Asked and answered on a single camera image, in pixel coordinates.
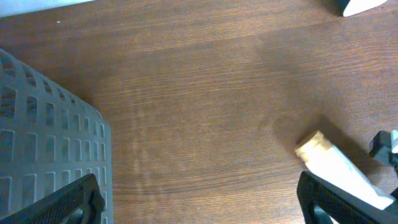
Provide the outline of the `white bamboo print tube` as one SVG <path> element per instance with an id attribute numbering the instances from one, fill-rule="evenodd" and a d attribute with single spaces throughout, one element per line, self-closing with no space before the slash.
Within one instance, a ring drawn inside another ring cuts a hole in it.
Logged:
<path id="1" fill-rule="evenodd" d="M 384 210 L 395 198 L 371 181 L 320 131 L 315 131 L 294 149 L 310 172 L 352 196 Z"/>

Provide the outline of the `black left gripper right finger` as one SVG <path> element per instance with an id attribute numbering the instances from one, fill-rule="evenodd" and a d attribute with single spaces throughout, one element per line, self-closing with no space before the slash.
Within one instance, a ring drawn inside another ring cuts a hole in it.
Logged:
<path id="1" fill-rule="evenodd" d="M 305 223 L 397 224 L 397 202 L 380 210 L 309 171 L 300 175 L 297 197 Z"/>

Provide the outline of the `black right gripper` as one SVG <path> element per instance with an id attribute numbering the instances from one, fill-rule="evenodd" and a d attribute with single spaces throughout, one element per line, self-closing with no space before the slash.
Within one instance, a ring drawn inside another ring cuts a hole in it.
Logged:
<path id="1" fill-rule="evenodd" d="M 369 156 L 397 173 L 397 130 L 379 131 L 369 145 Z"/>

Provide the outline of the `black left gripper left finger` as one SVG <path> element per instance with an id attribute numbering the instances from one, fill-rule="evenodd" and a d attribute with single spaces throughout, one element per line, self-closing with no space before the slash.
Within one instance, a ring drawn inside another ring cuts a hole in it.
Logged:
<path id="1" fill-rule="evenodd" d="M 4 218 L 1 223 L 100 224 L 105 201 L 94 174 L 86 174 L 36 203 Z"/>

